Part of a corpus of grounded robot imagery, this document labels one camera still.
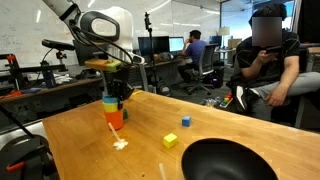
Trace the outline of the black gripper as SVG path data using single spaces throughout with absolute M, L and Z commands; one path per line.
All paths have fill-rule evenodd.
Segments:
M 118 110 L 123 109 L 123 100 L 127 100 L 134 92 L 134 88 L 129 84 L 128 79 L 129 69 L 123 68 L 115 73 L 112 73 L 111 80 L 107 83 L 108 95 L 118 98 Z

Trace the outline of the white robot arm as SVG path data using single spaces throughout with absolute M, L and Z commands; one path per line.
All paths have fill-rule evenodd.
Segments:
M 74 0 L 42 0 L 67 26 L 80 44 L 105 54 L 103 70 L 111 74 L 105 83 L 106 96 L 114 98 L 117 109 L 133 93 L 128 83 L 133 62 L 133 18 L 122 7 L 82 11 Z

